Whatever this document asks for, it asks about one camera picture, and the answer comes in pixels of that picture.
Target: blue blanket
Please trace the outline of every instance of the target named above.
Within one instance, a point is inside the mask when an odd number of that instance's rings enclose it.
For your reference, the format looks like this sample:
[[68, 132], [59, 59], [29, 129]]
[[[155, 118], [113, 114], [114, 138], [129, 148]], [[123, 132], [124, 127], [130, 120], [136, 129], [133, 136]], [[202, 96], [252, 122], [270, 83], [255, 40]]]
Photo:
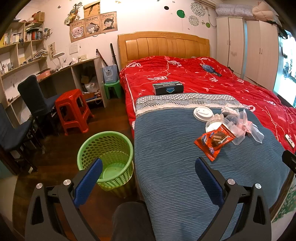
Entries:
[[[205, 133], [205, 123], [195, 119], [193, 110], [155, 110], [136, 119], [136, 173], [157, 241], [197, 240], [218, 210], [195, 173], [198, 157], [239, 185], [260, 183], [269, 207], [277, 200], [289, 172], [281, 160], [284, 148], [249, 110], [248, 120], [264, 134], [263, 143], [246, 136], [239, 146], [229, 143], [222, 147], [211, 162], [194, 144]], [[221, 108], [212, 110], [221, 113]], [[223, 239], [230, 236], [240, 210], [238, 205]]]

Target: bookshelf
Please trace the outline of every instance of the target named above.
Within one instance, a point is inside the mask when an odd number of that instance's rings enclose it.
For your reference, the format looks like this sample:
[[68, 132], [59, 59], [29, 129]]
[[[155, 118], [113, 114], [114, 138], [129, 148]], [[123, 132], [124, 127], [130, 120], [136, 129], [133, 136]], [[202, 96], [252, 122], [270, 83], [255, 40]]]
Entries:
[[28, 62], [39, 50], [46, 50], [42, 33], [38, 34], [38, 28], [44, 29], [43, 23], [32, 25], [32, 22], [12, 22], [4, 34], [6, 39], [0, 38], [1, 63], [5, 65], [13, 63], [13, 69], [10, 71], [6, 69], [5, 73], [0, 73], [0, 102], [6, 109], [14, 127], [26, 121], [30, 115], [30, 111], [17, 90], [18, 84], [28, 76], [47, 68], [47, 57]]

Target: green circle decal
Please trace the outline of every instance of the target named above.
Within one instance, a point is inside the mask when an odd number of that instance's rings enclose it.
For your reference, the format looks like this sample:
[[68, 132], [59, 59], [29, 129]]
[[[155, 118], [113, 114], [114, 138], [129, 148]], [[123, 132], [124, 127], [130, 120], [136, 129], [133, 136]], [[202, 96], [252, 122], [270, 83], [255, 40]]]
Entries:
[[185, 13], [183, 10], [178, 10], [177, 11], [177, 15], [180, 17], [180, 18], [185, 18]]

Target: red bedding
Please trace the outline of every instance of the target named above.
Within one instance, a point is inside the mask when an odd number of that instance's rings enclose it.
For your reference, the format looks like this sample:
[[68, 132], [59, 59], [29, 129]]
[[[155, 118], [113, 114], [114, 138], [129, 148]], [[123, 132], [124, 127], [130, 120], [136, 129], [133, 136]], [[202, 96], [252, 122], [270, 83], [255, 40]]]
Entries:
[[[208, 64], [221, 77], [210, 74], [200, 64]], [[285, 140], [289, 134], [296, 143], [296, 109], [288, 108], [269, 90], [243, 81], [213, 58], [181, 59], [166, 56], [143, 58], [128, 64], [120, 73], [120, 83], [126, 92], [129, 122], [135, 121], [137, 98], [154, 95], [153, 83], [180, 81], [185, 93], [228, 94], [248, 105], [262, 125], [270, 129], [287, 150], [295, 152]]]

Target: wooden floor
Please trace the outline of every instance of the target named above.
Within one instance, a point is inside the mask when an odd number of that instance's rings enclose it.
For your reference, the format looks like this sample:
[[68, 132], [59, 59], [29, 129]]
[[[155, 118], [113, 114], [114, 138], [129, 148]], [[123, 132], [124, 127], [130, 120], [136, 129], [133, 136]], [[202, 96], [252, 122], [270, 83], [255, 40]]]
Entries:
[[[91, 111], [95, 118], [89, 120], [87, 133], [72, 132], [65, 136], [61, 130], [58, 137], [47, 136], [45, 140], [41, 140], [46, 148], [45, 154], [37, 151], [32, 157], [38, 172], [19, 175], [13, 199], [12, 219], [14, 228], [21, 235], [25, 234], [27, 210], [36, 184], [43, 183], [45, 186], [53, 186], [61, 184], [65, 179], [73, 178], [78, 172], [78, 150], [87, 138], [102, 131], [118, 131], [126, 135], [133, 143], [124, 98], [111, 99], [107, 108], [98, 107]], [[112, 215], [116, 207], [123, 202], [136, 199], [136, 193], [132, 197], [121, 199], [95, 185], [87, 202], [80, 206], [80, 210], [101, 241], [107, 241], [110, 240], [112, 234]], [[57, 206], [57, 212], [68, 238], [76, 240], [62, 215], [61, 206]]]

